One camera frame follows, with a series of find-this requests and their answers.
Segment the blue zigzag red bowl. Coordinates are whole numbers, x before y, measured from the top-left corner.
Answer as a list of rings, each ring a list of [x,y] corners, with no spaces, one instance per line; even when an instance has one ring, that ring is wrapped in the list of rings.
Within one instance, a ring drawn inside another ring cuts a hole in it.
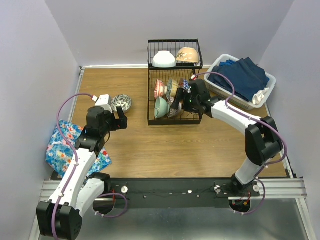
[[[179,80],[179,87],[182,88],[184,91],[187,91],[188,93],[191,92],[189,82],[184,78],[181,78]]]

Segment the yellow dotted teal bowl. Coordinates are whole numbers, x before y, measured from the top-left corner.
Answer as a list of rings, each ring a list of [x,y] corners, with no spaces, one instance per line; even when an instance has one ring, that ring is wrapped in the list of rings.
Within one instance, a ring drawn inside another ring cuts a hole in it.
[[[177,90],[179,88],[179,83],[177,80],[169,78],[167,82],[167,92],[166,92],[166,97],[176,97]]]

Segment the mint green bowl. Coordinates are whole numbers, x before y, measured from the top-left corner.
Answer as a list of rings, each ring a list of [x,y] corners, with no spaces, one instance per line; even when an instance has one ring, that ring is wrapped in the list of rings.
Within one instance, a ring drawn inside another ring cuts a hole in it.
[[[154,117],[160,119],[170,112],[170,105],[162,97],[157,97],[154,106]]]

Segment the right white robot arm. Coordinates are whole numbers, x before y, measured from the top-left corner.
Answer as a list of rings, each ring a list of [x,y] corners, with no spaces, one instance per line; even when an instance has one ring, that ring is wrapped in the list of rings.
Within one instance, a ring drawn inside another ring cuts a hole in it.
[[[177,109],[179,102],[183,102],[184,111],[223,121],[245,137],[246,159],[230,180],[230,191],[241,196],[262,170],[271,164],[270,160],[284,148],[275,121],[271,117],[246,114],[229,105],[226,100],[211,96],[202,79],[195,79],[188,86],[188,89],[184,89],[175,84],[173,79],[168,81],[166,96],[174,97],[172,109]]]

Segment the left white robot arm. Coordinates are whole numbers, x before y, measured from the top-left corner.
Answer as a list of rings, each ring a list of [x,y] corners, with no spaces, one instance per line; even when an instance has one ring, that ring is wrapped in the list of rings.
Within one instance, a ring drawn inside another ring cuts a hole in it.
[[[94,200],[114,194],[108,174],[87,174],[105,145],[106,135],[128,127],[128,118],[121,107],[117,108],[117,114],[119,118],[101,106],[88,109],[86,126],[75,142],[65,175],[49,199],[37,205],[36,217],[42,236],[75,240]]]

